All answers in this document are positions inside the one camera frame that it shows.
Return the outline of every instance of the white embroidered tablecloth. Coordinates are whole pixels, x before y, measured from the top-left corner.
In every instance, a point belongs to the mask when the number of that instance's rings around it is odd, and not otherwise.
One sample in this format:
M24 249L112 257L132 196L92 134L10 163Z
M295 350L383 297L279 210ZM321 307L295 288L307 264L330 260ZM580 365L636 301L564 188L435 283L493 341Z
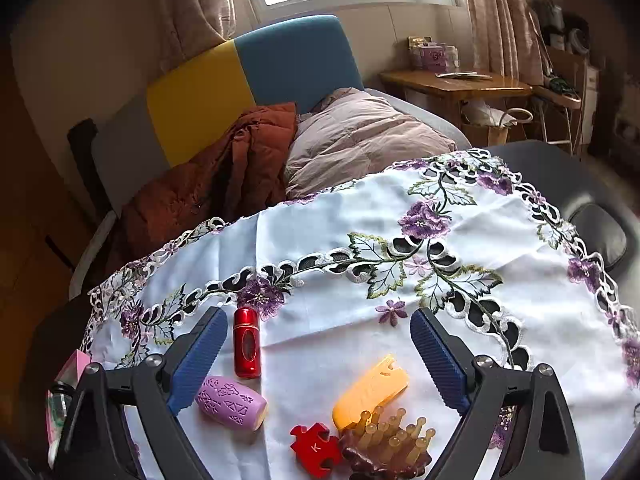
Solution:
M501 365L552 365L588 479L599 479L634 431L640 345L633 311L599 254L519 174L485 150L396 163L383 173L225 225L211 219L128 264L90 293L82 349L105 368L164 353L211 305L259 309L268 400L255 434L227 430L197 406L178 420L214 478L308 478L289 449L296 425L332 428L332 407L393 354L410 386L392 403L426 416L437 459L459 419L414 348L409 317L437 311L474 354ZM234 377L231 328L211 374ZM148 478L162 478L135 408L130 432ZM491 476L503 410L476 478ZM334 478L348 478L339 468Z

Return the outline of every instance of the white wall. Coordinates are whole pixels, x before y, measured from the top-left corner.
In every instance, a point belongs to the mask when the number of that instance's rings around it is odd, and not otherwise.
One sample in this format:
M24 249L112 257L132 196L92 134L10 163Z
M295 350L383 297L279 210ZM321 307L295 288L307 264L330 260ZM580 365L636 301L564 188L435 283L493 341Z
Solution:
M37 133L72 194L89 212L90 199L66 133L91 117L97 123L160 75L155 0L35 0L12 33L18 85ZM258 27L248 0L236 4L236 34ZM389 4L328 9L351 43L366 84L408 65L407 36L455 44L472 63L466 9Z

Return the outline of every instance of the box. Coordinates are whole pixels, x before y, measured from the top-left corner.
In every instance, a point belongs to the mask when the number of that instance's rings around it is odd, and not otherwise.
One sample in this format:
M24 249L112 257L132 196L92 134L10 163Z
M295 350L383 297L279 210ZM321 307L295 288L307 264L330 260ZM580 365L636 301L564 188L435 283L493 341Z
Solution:
M84 371L84 368L91 362L91 358L81 352L79 350L74 350L74 352L69 356L69 359L66 360L65 365L56 375L55 381L63 381L63 383L69 384L75 388L78 386L78 382L80 381L80 376ZM49 441L49 445L60 438L60 433L62 433L62 428L58 427L53 421L53 416L51 414L51 399L53 395L51 392L47 391L46 395L46 423L47 423L47 439Z
M419 49L424 70L438 73L447 71L447 57L443 46L421 46Z

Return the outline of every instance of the curtain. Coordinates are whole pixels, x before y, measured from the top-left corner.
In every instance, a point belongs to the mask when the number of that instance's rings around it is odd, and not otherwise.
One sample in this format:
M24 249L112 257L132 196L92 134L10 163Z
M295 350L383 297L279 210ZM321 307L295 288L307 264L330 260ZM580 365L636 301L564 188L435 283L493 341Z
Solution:
M224 43L236 29L233 0L158 0L158 10L164 72Z
M526 0L467 0L475 66L542 85L542 62Z

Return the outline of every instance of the wooden desk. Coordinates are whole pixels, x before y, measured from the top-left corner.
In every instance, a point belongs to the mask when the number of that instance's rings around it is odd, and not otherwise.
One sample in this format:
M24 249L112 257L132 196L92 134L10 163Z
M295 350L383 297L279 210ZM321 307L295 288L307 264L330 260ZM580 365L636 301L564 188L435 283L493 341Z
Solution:
M407 89L443 99L445 104L443 117L460 127L462 124L460 101L474 98L526 97L532 93L531 86L513 77L492 73L488 75L493 77L491 81L473 81L438 78L433 72L426 70L398 70L383 72L380 74L380 79L385 85L386 92L400 99L407 100L405 95Z

